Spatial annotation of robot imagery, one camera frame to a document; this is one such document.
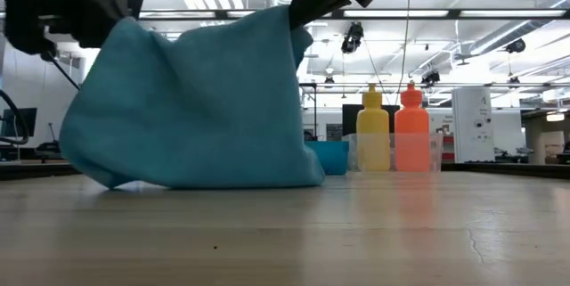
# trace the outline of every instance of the blue bowl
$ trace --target blue bowl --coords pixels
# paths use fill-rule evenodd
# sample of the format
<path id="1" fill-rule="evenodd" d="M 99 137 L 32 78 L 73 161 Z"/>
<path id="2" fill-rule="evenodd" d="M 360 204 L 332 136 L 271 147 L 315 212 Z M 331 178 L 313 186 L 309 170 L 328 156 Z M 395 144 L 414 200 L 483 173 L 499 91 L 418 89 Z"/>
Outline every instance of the blue bowl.
<path id="1" fill-rule="evenodd" d="M 305 142 L 316 152 L 325 174 L 340 176 L 348 168 L 348 142 Z"/>

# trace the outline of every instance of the yellow bottle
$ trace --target yellow bottle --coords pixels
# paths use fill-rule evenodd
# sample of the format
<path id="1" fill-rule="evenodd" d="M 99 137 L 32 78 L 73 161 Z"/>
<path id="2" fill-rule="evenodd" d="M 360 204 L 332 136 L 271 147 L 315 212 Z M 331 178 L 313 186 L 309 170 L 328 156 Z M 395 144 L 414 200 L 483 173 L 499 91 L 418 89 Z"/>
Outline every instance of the yellow bottle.
<path id="1" fill-rule="evenodd" d="M 382 110 L 382 94 L 376 86 L 369 85 L 362 95 L 364 110 L 358 112 L 358 166 L 363 172 L 388 171 L 390 169 L 389 115 Z"/>

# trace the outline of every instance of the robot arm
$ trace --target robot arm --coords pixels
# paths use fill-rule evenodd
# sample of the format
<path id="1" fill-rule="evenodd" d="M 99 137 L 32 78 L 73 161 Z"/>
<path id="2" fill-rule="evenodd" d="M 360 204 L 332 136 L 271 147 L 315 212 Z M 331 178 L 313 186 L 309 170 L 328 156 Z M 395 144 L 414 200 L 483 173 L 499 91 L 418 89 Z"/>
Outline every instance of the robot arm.
<path id="1" fill-rule="evenodd" d="M 44 34 L 71 34 L 81 47 L 101 47 L 115 24 L 138 19 L 143 0 L 5 0 L 4 34 L 18 50 L 50 61 L 56 45 Z"/>

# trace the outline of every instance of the desk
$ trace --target desk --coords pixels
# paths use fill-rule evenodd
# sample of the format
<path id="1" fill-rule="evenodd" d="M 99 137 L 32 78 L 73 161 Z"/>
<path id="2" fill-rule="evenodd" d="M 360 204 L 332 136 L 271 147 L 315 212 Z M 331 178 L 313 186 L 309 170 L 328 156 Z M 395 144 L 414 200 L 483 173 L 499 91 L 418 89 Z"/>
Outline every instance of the desk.
<path id="1" fill-rule="evenodd" d="M 389 174 L 322 188 L 0 182 L 0 285 L 567 285 L 570 182 Z"/>

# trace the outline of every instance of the computer monitor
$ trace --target computer monitor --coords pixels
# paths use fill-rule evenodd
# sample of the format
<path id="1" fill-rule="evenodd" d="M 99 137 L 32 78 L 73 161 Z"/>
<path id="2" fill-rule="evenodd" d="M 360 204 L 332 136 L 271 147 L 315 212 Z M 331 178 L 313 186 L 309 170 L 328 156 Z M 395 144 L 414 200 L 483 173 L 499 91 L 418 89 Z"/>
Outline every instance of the computer monitor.
<path id="1" fill-rule="evenodd" d="M 36 131 L 36 117 L 37 117 L 37 108 L 25 108 L 19 109 L 20 115 L 26 122 L 26 126 L 28 126 L 29 136 L 34 136 L 34 132 Z M 0 130 L 0 135 L 4 137 L 21 137 L 24 134 L 24 129 L 22 124 L 19 120 L 16 119 L 16 129 L 14 129 L 14 120 L 16 117 L 14 113 L 10 109 L 4 110 L 4 114 L 2 115 L 2 130 Z"/>

